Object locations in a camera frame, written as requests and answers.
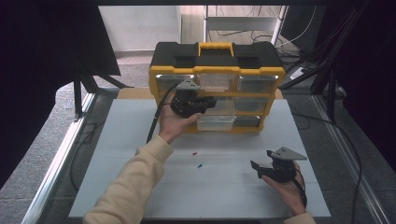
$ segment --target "wire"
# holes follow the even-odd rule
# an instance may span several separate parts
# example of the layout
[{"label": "wire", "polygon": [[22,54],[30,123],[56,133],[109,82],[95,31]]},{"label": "wire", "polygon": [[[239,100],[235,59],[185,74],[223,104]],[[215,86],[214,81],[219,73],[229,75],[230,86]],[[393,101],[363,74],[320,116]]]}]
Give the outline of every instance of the wire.
[{"label": "wire", "polygon": [[294,170],[297,171],[300,174],[301,179],[303,180],[303,186],[304,186],[304,190],[305,190],[305,180],[304,180],[303,174],[301,173],[301,171],[297,170],[296,168],[294,168]]},{"label": "wire", "polygon": [[290,41],[288,41],[288,42],[285,42],[285,43],[283,43],[283,44],[281,44],[281,45],[276,46],[276,48],[279,48],[280,46],[283,46],[283,45],[285,45],[285,44],[289,44],[290,42],[292,42],[292,41],[294,41],[294,40],[300,38],[300,36],[302,36],[303,34],[305,34],[306,30],[308,30],[309,26],[311,25],[312,20],[314,19],[314,16],[315,16],[315,12],[316,12],[316,11],[317,11],[317,7],[314,7],[314,12],[312,13],[311,20],[309,21],[309,23],[308,23],[308,25],[306,26],[305,30],[304,30],[299,36],[295,37],[294,39],[292,39],[292,40],[290,40]]},{"label": "wire", "polygon": [[280,49],[282,50],[282,52],[279,51],[278,49],[276,49],[276,52],[277,52],[277,54],[278,54],[278,56],[279,56],[280,61],[282,62],[282,65],[291,65],[291,66],[286,70],[287,73],[289,72],[289,70],[290,70],[291,68],[293,68],[294,66],[296,66],[296,64],[299,64],[299,63],[302,63],[302,62],[303,62],[303,59],[301,59],[301,57],[300,57],[299,55],[297,55],[297,54],[295,54],[295,53],[293,53],[293,52],[291,52],[291,51],[286,52],[286,51],[283,50],[283,48],[280,48]]},{"label": "wire", "polygon": [[258,35],[258,36],[256,36],[256,37],[252,38],[253,43],[254,43],[254,42],[261,42],[261,41],[257,40],[257,38],[259,38],[259,37],[272,37],[272,36],[271,36],[271,35]]},{"label": "wire", "polygon": [[[253,6],[253,7],[251,8],[250,12],[247,14],[247,17],[248,17],[252,12],[253,12],[253,16],[254,16],[254,7],[255,7],[255,6]],[[218,8],[217,8],[217,6],[216,6],[216,14],[215,14],[215,16],[218,16],[218,11],[217,11],[217,9],[218,9]],[[223,14],[223,16],[225,16],[224,11],[222,10],[222,6],[220,6],[220,11],[221,11],[221,13]],[[228,34],[220,34],[219,31],[216,31],[216,33],[217,33],[218,35],[220,35],[220,36],[237,35],[237,34],[241,34],[241,33],[244,33],[244,32],[249,32],[249,31],[236,31],[236,32],[228,33]]]},{"label": "wire", "polygon": [[212,36],[210,35],[210,31],[207,31],[207,33],[209,34],[209,39],[210,39],[210,42],[213,42],[213,40],[212,40]]},{"label": "wire", "polygon": [[291,113],[292,115],[295,116],[300,116],[300,117],[304,117],[304,118],[308,118],[308,119],[313,119],[313,120],[317,120],[317,121],[323,121],[326,123],[331,124],[332,126],[336,127],[341,133],[342,135],[346,138],[346,140],[349,142],[349,144],[352,146],[352,149],[355,153],[356,159],[358,161],[358,169],[359,169],[359,174],[358,174],[358,181],[356,183],[355,189],[354,189],[354,194],[353,194],[353,201],[352,201],[352,215],[351,215],[351,224],[355,223],[355,216],[356,216],[356,202],[358,200],[358,194],[359,194],[359,185],[361,184],[361,177],[362,177],[362,169],[361,169],[361,157],[359,155],[358,150],[356,149],[355,145],[353,144],[352,140],[350,139],[350,137],[347,135],[347,132],[344,131],[344,129],[342,129],[340,126],[338,126],[337,124],[335,124],[335,122],[332,121],[328,121],[326,119],[318,119],[315,117],[310,117],[307,115],[303,115],[303,114],[297,114],[297,113]]},{"label": "wire", "polygon": [[257,13],[257,16],[260,16],[260,12],[262,11],[262,6],[259,8],[259,13]]},{"label": "wire", "polygon": [[100,122],[99,124],[98,124],[98,123],[94,123],[93,125],[95,125],[95,126],[93,127],[93,129],[82,139],[81,143],[79,144],[79,146],[77,147],[76,151],[75,151],[74,154],[73,154],[73,157],[72,157],[72,160],[71,160],[70,166],[69,166],[69,178],[70,178],[70,182],[71,182],[72,185],[73,185],[73,188],[74,188],[76,191],[79,190],[79,187],[77,187],[76,181],[75,181],[75,179],[74,179],[74,177],[73,177],[73,173],[74,173],[73,170],[74,170],[74,164],[75,164],[75,162],[76,162],[76,155],[78,154],[79,150],[81,149],[81,146],[82,146],[83,144],[86,144],[85,141],[87,141],[88,137],[93,137],[94,134],[95,134],[95,132],[96,132],[102,125],[104,125],[104,124],[105,124],[104,121],[103,121],[103,122]]},{"label": "wire", "polygon": [[154,133],[154,130],[155,130],[155,126],[157,126],[157,121],[158,121],[158,118],[160,117],[161,110],[163,109],[163,104],[166,100],[166,97],[168,97],[169,92],[171,92],[171,90],[174,87],[176,87],[177,85],[178,85],[178,83],[173,85],[171,88],[169,88],[169,90],[163,96],[163,99],[158,104],[157,111],[155,112],[154,119],[152,120],[152,123],[151,123],[151,128],[149,129],[149,132],[148,132],[148,139],[147,139],[146,143],[148,143],[151,140],[152,134]]},{"label": "wire", "polygon": [[[296,107],[293,105],[289,105],[293,110],[297,111],[297,113],[302,114]],[[305,118],[306,121],[308,122],[308,126],[304,128],[297,128],[298,130],[307,130],[311,127],[311,120],[309,118]]]},{"label": "wire", "polygon": [[349,21],[349,18],[353,14],[353,8],[351,8],[344,17],[337,23],[337,25],[329,33],[328,37],[317,45],[313,50],[307,53],[300,53],[300,57],[305,61],[314,61],[314,63],[320,63],[327,47],[329,47],[332,39],[338,35],[338,33],[344,28],[344,26]]},{"label": "wire", "polygon": [[270,11],[273,13],[273,16],[275,16],[274,11],[271,9],[271,6],[268,6],[270,8]]},{"label": "wire", "polygon": [[291,182],[293,182],[294,185],[297,187],[297,189],[300,191],[300,197],[303,200],[304,207],[306,207],[306,204],[307,204],[308,200],[306,198],[305,185],[304,185],[304,187],[301,186],[301,184],[294,177],[291,179]]}]

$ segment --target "human hand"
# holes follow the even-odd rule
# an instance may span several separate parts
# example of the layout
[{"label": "human hand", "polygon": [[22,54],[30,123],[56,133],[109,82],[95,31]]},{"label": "human hand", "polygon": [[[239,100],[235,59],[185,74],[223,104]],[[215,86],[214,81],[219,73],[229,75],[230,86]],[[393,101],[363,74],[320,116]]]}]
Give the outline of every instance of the human hand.
[{"label": "human hand", "polygon": [[[300,165],[297,162],[294,162],[294,165],[298,171],[300,171]],[[300,172],[297,172],[297,176],[295,177],[296,180],[300,183],[300,185],[304,188],[304,181],[303,177],[301,176]],[[278,183],[272,178],[263,175],[262,179],[267,183],[269,186],[276,189],[276,191],[280,194],[283,203],[289,208],[291,214],[295,217],[300,214],[306,213],[303,200],[301,199],[300,191],[298,190],[297,186],[289,181],[287,183]]]},{"label": "human hand", "polygon": [[171,144],[183,131],[201,117],[201,113],[191,115],[187,119],[175,114],[169,105],[173,96],[168,97],[160,115],[160,133],[159,136],[168,144]]}]

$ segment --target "beige sleeve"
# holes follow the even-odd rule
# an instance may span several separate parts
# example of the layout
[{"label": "beige sleeve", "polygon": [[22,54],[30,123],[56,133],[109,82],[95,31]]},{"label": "beige sleeve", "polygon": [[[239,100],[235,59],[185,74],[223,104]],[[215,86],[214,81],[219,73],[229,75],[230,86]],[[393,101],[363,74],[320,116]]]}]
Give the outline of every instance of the beige sleeve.
[{"label": "beige sleeve", "polygon": [[304,213],[296,217],[291,217],[283,221],[284,224],[316,224],[314,218],[309,213]]},{"label": "beige sleeve", "polygon": [[140,223],[152,189],[163,177],[163,165],[173,149],[156,135],[123,166],[84,223]]}]

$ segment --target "metal frame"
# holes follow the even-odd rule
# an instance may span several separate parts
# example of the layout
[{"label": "metal frame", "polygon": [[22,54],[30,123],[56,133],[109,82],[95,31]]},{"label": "metal frame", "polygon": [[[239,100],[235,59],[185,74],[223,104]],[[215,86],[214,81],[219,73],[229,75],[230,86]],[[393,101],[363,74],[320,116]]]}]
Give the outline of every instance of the metal frame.
[{"label": "metal frame", "polygon": [[274,31],[271,43],[274,45],[279,37],[288,7],[281,6],[275,17],[209,17],[208,6],[204,13],[204,42],[209,31]]},{"label": "metal frame", "polygon": [[327,6],[342,0],[39,0],[40,4],[68,6]]},{"label": "metal frame", "polygon": [[[85,96],[82,104],[83,113],[86,113],[90,109],[94,97],[94,93],[88,93]],[[41,182],[41,185],[38,188],[38,191],[35,194],[35,197],[33,198],[33,201],[30,204],[29,209],[27,210],[21,222],[22,224],[37,223],[37,221],[40,219],[40,216],[47,203],[48,197],[50,196],[50,193],[53,189],[53,186],[55,185],[58,175],[64,166],[64,162],[69,154],[70,148],[73,146],[73,143],[78,135],[78,131],[80,130],[84,119],[85,116],[82,116],[70,125],[69,130],[67,131],[66,136],[64,137],[64,140],[62,141],[58,149],[58,152],[52,160],[52,163],[49,166],[49,169],[44,176],[44,179]]]},{"label": "metal frame", "polygon": [[102,75],[97,75],[97,76],[101,77],[102,79],[106,80],[107,82],[113,84],[114,86],[116,86],[116,87],[118,87],[120,89],[130,87],[130,86],[127,86],[127,85],[123,84],[122,82],[116,80],[114,77],[102,76]]},{"label": "metal frame", "polygon": [[[326,113],[326,105],[324,104],[322,98],[317,95],[312,95],[312,98],[313,98],[314,102],[316,103],[316,105],[318,106],[318,110],[319,110],[321,117],[323,119],[330,121],[330,119]],[[341,154],[341,157],[344,160],[346,168],[348,169],[353,180],[356,183],[359,178],[359,166],[355,159],[355,155],[353,153],[352,148],[349,146],[348,141],[346,141],[345,137],[342,135],[340,130],[338,130],[336,127],[334,127],[333,125],[328,124],[328,123],[326,124],[326,126],[330,132],[330,135],[332,136],[332,139],[334,140],[335,144],[337,145],[337,148]],[[373,188],[368,183],[368,181],[364,175],[362,175],[362,177],[361,177],[359,193],[361,194],[361,197],[363,198],[363,200],[366,202],[366,205],[367,205],[368,209],[370,210],[370,213],[371,213],[373,219],[375,220],[375,223],[377,223],[377,224],[388,223],[389,224],[390,222],[389,222],[388,216],[386,215],[381,202],[376,197]]]}]

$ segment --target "black cable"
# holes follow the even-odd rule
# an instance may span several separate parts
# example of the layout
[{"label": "black cable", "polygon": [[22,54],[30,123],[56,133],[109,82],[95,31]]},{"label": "black cable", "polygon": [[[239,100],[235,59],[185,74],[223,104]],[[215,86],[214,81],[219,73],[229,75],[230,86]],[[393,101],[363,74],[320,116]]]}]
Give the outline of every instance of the black cable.
[{"label": "black cable", "polygon": [[274,11],[271,9],[271,6],[268,6],[270,8],[270,11],[273,13],[273,16],[275,16]]},{"label": "black cable", "polygon": [[301,58],[299,52],[293,52],[293,51],[285,51],[285,50],[283,50],[283,45],[280,47],[280,50],[281,50],[281,51],[278,51],[278,50],[276,49],[276,51],[277,51],[280,55],[283,55],[283,56],[285,56],[285,57],[289,57],[289,58]]},{"label": "black cable", "polygon": [[250,39],[252,39],[252,40],[253,40],[253,33],[254,33],[254,31],[252,31],[252,32],[250,33]]},{"label": "black cable", "polygon": [[74,170],[74,164],[75,164],[75,161],[76,161],[76,155],[78,154],[79,150],[81,149],[81,146],[82,146],[83,144],[86,143],[85,141],[87,141],[88,137],[93,137],[93,135],[95,134],[96,130],[97,130],[98,128],[100,128],[100,127],[101,127],[102,125],[104,125],[104,124],[105,124],[104,121],[103,121],[103,122],[100,122],[99,124],[98,124],[98,123],[94,124],[95,127],[92,129],[92,131],[90,131],[90,132],[82,139],[81,143],[79,144],[79,146],[77,147],[76,151],[75,151],[74,154],[73,154],[73,157],[72,157],[72,160],[71,160],[70,166],[69,166],[69,178],[70,178],[70,182],[71,182],[72,185],[73,185],[73,188],[74,188],[76,191],[79,190],[79,187],[77,187],[76,181],[75,181],[75,179],[74,179],[74,177],[73,177],[73,173],[74,173],[73,170]]},{"label": "black cable", "polygon": [[[296,107],[294,107],[293,105],[289,105],[293,110],[297,111],[297,113],[302,114]],[[311,127],[311,120],[308,118],[305,118],[306,121],[308,122],[308,126],[304,127],[304,128],[297,128],[298,130],[307,130]]]},{"label": "black cable", "polygon": [[304,207],[306,207],[307,203],[308,203],[308,199],[306,197],[306,193],[305,193],[305,181],[304,181],[304,177],[303,174],[301,174],[301,172],[299,170],[297,170],[295,167],[293,168],[293,170],[298,171],[298,173],[300,174],[302,180],[303,180],[303,186],[297,181],[297,179],[290,175],[289,172],[287,172],[283,167],[279,167],[283,173],[291,180],[291,182],[293,182],[293,184],[297,187],[297,189],[300,191],[300,197],[301,200],[303,201],[303,205]]},{"label": "black cable", "polygon": [[316,63],[322,59],[327,47],[329,47],[332,39],[337,36],[337,34],[343,29],[351,15],[353,14],[353,8],[351,8],[344,17],[337,23],[337,25],[332,29],[329,35],[324,39],[319,45],[317,45],[313,50],[307,53],[301,53],[300,56],[304,58],[305,61],[316,60]]},{"label": "black cable", "polygon": [[290,70],[292,67],[294,67],[296,64],[302,63],[302,62],[304,61],[304,60],[302,60],[302,59],[300,58],[299,55],[293,54],[293,53],[291,53],[291,52],[285,52],[285,51],[280,52],[280,51],[277,51],[277,53],[278,53],[279,59],[280,59],[280,61],[282,62],[283,65],[291,65],[291,67],[289,67],[289,68],[287,69],[287,71],[286,71],[287,73],[288,73],[289,70]]},{"label": "black cable", "polygon": [[361,169],[361,157],[359,156],[359,152],[358,150],[355,148],[355,145],[353,144],[352,140],[350,139],[350,137],[347,135],[347,132],[344,131],[344,129],[342,129],[340,126],[338,126],[335,122],[332,121],[328,121],[326,119],[318,119],[315,117],[310,117],[307,115],[303,115],[303,114],[297,114],[297,113],[291,113],[292,115],[295,116],[300,116],[300,117],[304,117],[304,118],[308,118],[308,119],[313,119],[313,120],[317,120],[317,121],[323,121],[326,123],[331,124],[332,126],[336,127],[342,134],[343,136],[346,138],[346,140],[349,142],[349,144],[352,146],[352,149],[355,153],[356,159],[358,161],[358,168],[359,168],[359,175],[358,175],[358,181],[356,183],[356,187],[354,190],[354,195],[353,195],[353,201],[352,201],[352,215],[351,215],[351,224],[355,223],[355,216],[356,216],[356,202],[358,200],[358,194],[359,194],[359,185],[361,184],[361,177],[362,177],[362,169]]},{"label": "black cable", "polygon": [[227,36],[227,35],[236,35],[236,34],[241,34],[241,33],[244,33],[244,32],[249,32],[249,31],[235,31],[235,32],[228,33],[228,34],[220,34],[220,33],[219,33],[219,31],[216,31],[216,32],[218,33],[218,35]]},{"label": "black cable", "polygon": [[158,118],[160,117],[161,110],[163,109],[163,104],[164,104],[164,102],[166,100],[166,97],[168,97],[169,92],[171,92],[171,90],[174,87],[176,87],[177,85],[178,85],[178,83],[173,85],[171,88],[169,88],[169,90],[163,96],[163,99],[158,104],[157,111],[155,112],[154,119],[152,120],[152,123],[151,123],[151,128],[149,129],[149,132],[148,132],[148,140],[146,141],[146,143],[148,143],[151,140],[151,138],[152,138],[152,134],[154,133],[155,126],[157,126],[157,121],[158,121]]},{"label": "black cable", "polygon": [[208,31],[207,33],[209,34],[209,39],[210,39],[210,42],[213,42],[213,40],[212,40],[212,36],[210,35],[210,31]]},{"label": "black cable", "polygon": [[223,14],[223,16],[225,16],[224,11],[222,10],[222,6],[220,6],[220,11]]},{"label": "black cable", "polygon": [[252,6],[251,7],[251,10],[250,10],[250,12],[247,14],[247,17],[253,12],[253,16],[254,16],[254,8],[255,8],[255,6]]},{"label": "black cable", "polygon": [[258,36],[256,36],[256,37],[254,37],[253,38],[253,35],[250,35],[250,37],[251,37],[251,39],[253,40],[253,43],[254,42],[261,42],[261,41],[259,41],[259,40],[257,40],[257,38],[259,38],[259,37],[272,37],[271,35],[258,35]]},{"label": "black cable", "polygon": [[259,8],[259,13],[257,13],[257,16],[260,16],[260,12],[262,11],[262,6]]}]

